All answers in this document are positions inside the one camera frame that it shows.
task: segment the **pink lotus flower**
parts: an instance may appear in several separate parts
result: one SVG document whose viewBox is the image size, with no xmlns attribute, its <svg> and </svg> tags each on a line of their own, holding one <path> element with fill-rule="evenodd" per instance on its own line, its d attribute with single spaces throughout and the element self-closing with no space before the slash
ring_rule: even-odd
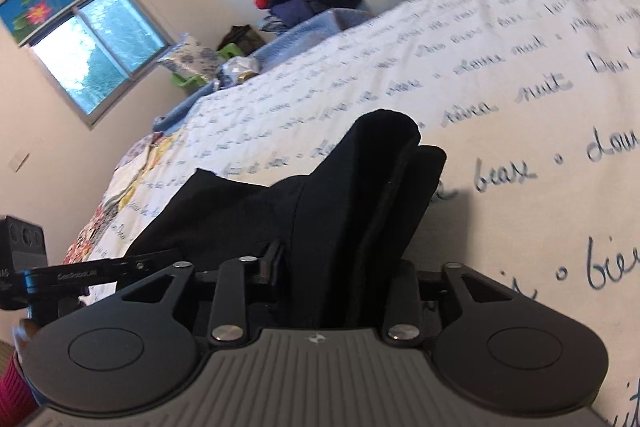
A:
<svg viewBox="0 0 640 427">
<path fill-rule="evenodd" d="M 30 24 L 42 24 L 50 17 L 53 10 L 47 5 L 46 1 L 40 1 L 27 11 L 27 20 Z"/>
</svg>

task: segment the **window frame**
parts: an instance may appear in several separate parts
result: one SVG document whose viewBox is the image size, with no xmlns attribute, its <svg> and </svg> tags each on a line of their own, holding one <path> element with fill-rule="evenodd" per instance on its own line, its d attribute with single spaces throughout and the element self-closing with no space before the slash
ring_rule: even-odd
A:
<svg viewBox="0 0 640 427">
<path fill-rule="evenodd" d="M 164 45 L 160 48 L 154 55 L 152 55 L 144 64 L 139 66 L 135 71 L 131 71 L 128 73 L 127 68 L 122 64 L 118 55 L 116 55 L 111 47 L 104 41 L 101 36 L 99 36 L 96 32 L 93 31 L 91 25 L 88 24 L 86 16 L 80 11 L 83 7 L 87 6 L 94 0 L 77 0 L 74 4 L 72 4 L 69 8 L 59 13 L 54 19 L 48 21 L 42 29 L 40 29 L 29 41 L 24 45 L 27 48 L 28 53 L 31 58 L 37 63 L 37 65 L 42 69 L 45 74 L 45 77 L 49 81 L 50 84 L 53 85 L 54 89 L 65 100 L 66 104 L 78 115 L 78 118 L 84 122 L 84 124 L 92 130 L 94 126 L 104 117 L 109 110 L 116 105 L 133 87 L 135 87 L 140 80 L 145 78 L 158 64 L 156 60 L 161 57 L 166 51 L 173 46 L 174 40 L 171 36 L 162 28 L 162 26 L 158 23 L 158 20 L 155 19 L 142 6 L 139 0 L 129 0 L 131 4 L 133 4 L 134 8 L 138 11 L 140 15 L 144 17 L 146 22 L 152 27 L 152 29 L 156 32 L 158 37 L 162 39 Z M 106 52 L 108 58 L 113 59 L 114 65 L 123 73 L 127 75 L 127 78 L 123 80 L 123 82 L 116 87 L 109 95 L 102 100 L 97 107 L 91 111 L 91 113 L 85 113 L 82 108 L 78 105 L 78 103 L 73 99 L 73 97 L 66 91 L 62 84 L 56 79 L 55 75 L 49 71 L 47 65 L 38 57 L 38 54 L 33 50 L 33 46 L 40 42 L 42 39 L 47 37 L 52 31 L 57 29 L 61 24 L 65 23 L 72 17 L 77 17 L 83 26 L 90 33 L 92 38 L 94 38 L 96 44 L 100 46 L 103 51 Z"/>
</svg>

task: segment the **green object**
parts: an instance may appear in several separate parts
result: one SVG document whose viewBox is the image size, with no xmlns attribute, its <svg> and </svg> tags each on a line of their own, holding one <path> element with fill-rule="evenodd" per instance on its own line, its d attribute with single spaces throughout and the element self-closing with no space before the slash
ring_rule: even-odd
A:
<svg viewBox="0 0 640 427">
<path fill-rule="evenodd" d="M 218 55 L 223 57 L 225 60 L 229 60 L 232 57 L 244 57 L 242 50 L 235 44 L 227 44 L 218 52 Z"/>
<path fill-rule="evenodd" d="M 177 73 L 173 73 L 171 75 L 171 81 L 174 86 L 181 87 L 188 93 L 192 93 L 200 89 L 202 86 L 207 85 L 207 81 L 202 78 L 199 74 L 195 74 L 190 76 L 189 78 L 184 78 Z"/>
</svg>

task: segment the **blue blanket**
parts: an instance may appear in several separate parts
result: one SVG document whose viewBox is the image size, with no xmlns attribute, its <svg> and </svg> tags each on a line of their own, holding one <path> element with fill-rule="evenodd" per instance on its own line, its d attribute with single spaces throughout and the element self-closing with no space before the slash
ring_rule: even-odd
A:
<svg viewBox="0 0 640 427">
<path fill-rule="evenodd" d="M 358 26 L 372 17 L 373 15 L 370 13 L 360 10 L 347 8 L 327 10 L 261 47 L 252 56 L 260 63 L 260 73 L 266 73 L 273 70 L 278 64 L 306 52 L 329 37 Z M 163 132 L 166 135 L 173 134 L 180 129 L 189 110 L 198 99 L 212 92 L 213 83 L 207 84 L 180 102 L 164 117 L 157 117 L 154 120 L 154 132 Z"/>
</svg>

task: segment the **window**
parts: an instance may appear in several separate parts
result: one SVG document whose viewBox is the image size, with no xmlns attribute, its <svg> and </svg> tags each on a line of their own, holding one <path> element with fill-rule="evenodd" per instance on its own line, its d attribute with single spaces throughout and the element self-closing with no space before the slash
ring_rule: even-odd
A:
<svg viewBox="0 0 640 427">
<path fill-rule="evenodd" d="M 133 0 L 84 0 L 29 44 L 89 126 L 168 47 Z"/>
</svg>

